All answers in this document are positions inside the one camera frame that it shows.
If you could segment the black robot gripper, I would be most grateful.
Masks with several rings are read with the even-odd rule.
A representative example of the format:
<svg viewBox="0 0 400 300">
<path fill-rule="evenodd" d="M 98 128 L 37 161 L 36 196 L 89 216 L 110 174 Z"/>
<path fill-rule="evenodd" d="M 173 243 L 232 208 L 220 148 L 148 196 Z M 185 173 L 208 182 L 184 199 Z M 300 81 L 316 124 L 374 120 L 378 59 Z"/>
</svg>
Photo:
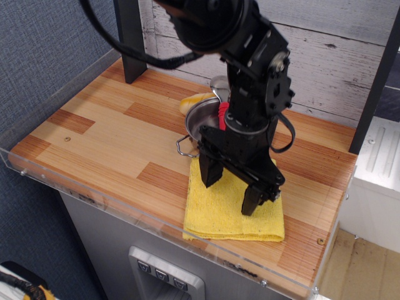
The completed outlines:
<svg viewBox="0 0 400 300">
<path fill-rule="evenodd" d="M 199 167 L 203 184 L 216 183 L 226 168 L 244 181 L 241 213 L 251 216 L 263 201 L 275 201 L 280 196 L 284 176 L 270 157 L 270 142 L 278 120 L 274 118 L 267 129 L 255 134 L 239 134 L 227 127 L 225 131 L 202 126 L 199 142 Z"/>
</svg>

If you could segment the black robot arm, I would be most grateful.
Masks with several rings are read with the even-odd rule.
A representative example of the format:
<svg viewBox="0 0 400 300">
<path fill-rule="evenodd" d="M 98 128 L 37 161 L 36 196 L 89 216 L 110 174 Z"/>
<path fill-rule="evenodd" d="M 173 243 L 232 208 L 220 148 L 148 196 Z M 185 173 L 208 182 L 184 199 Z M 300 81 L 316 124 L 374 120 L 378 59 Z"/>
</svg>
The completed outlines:
<svg viewBox="0 0 400 300">
<path fill-rule="evenodd" d="M 255 1 L 161 1 L 181 42 L 198 54 L 218 53 L 230 89 L 225 129 L 201 126 L 199 166 L 205 186 L 227 169 L 247 184 L 241 212 L 249 216 L 280 195 L 285 178 L 270 158 L 278 123 L 294 95 L 287 41 Z"/>
</svg>

